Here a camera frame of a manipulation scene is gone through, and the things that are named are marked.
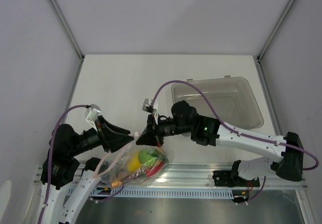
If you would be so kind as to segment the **green round vegetable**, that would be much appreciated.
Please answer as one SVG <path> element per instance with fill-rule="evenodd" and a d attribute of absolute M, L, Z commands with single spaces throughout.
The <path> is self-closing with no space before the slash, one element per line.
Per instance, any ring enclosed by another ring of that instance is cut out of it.
<path fill-rule="evenodd" d="M 147 167 L 153 166 L 159 158 L 158 151 L 141 150 L 138 153 L 139 162 Z"/>

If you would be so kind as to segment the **clear zip top bag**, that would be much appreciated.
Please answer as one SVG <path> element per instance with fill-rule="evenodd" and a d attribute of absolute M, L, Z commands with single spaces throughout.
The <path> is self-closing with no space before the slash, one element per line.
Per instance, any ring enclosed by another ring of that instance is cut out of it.
<path fill-rule="evenodd" d="M 136 145 L 140 133 L 132 136 L 132 142 L 104 155 L 94 171 L 95 179 L 112 189 L 133 183 L 146 184 L 169 166 L 168 154 L 162 147 Z"/>

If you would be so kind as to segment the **yellow mango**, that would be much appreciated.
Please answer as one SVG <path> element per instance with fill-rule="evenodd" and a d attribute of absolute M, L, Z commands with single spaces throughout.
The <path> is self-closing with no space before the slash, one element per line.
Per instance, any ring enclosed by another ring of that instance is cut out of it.
<path fill-rule="evenodd" d="M 134 173 L 141 166 L 141 162 L 139 160 L 139 152 L 136 152 L 128 161 L 127 170 L 130 173 Z"/>

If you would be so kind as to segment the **red chili pepper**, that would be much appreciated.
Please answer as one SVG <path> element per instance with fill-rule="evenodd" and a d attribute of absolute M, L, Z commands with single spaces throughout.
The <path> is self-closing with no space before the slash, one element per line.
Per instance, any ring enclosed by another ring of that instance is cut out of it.
<path fill-rule="evenodd" d="M 145 173 L 147 177 L 152 177 L 158 172 L 160 172 L 164 168 L 165 162 L 160 162 L 157 166 L 153 166 L 152 168 L 148 169 Z"/>

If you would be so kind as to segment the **orange potato piece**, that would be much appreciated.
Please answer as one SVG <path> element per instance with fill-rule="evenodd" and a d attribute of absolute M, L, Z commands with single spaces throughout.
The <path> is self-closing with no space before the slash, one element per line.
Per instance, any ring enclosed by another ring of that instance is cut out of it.
<path fill-rule="evenodd" d="M 113 180 L 113 181 L 111 182 L 111 187 L 112 187 L 112 188 L 117 188 L 117 187 L 119 187 L 119 186 L 122 186 L 122 181 L 121 181 L 121 180 L 116 179 L 116 180 Z"/>

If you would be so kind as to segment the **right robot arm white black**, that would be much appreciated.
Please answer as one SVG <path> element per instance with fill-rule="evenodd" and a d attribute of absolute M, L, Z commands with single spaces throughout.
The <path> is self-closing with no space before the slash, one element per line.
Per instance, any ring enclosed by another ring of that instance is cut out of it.
<path fill-rule="evenodd" d="M 161 147 L 167 136 L 190 134 L 195 143 L 202 146 L 223 146 L 251 152 L 259 158 L 250 161 L 237 160 L 230 172 L 230 181 L 242 185 L 256 177 L 276 174 L 278 177 L 299 182 L 303 171 L 303 146 L 298 134 L 288 132 L 285 136 L 252 135 L 249 131 L 202 116 L 186 101 L 175 103 L 171 117 L 153 114 L 151 107 L 147 125 L 137 145 Z"/>

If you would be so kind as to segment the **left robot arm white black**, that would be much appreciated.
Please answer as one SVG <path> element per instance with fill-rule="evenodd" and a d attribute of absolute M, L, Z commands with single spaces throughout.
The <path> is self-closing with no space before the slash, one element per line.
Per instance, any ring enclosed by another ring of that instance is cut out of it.
<path fill-rule="evenodd" d="M 133 140 L 129 130 L 109 123 L 101 115 L 92 128 L 81 134 L 69 124 L 61 124 L 54 129 L 42 167 L 38 223 L 75 223 L 96 185 L 109 179 L 109 171 L 98 166 L 101 159 L 92 157 L 86 161 L 80 181 L 66 199 L 79 167 L 76 156 L 99 146 L 107 153 L 114 153 Z"/>

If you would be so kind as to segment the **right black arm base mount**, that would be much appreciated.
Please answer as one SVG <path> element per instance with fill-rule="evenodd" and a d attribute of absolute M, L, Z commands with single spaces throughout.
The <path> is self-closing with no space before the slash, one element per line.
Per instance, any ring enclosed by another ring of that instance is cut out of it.
<path fill-rule="evenodd" d="M 232 171 L 214 171 L 213 176 L 214 185 L 216 187 L 259 187 L 259 179 L 246 180 L 238 176 Z"/>

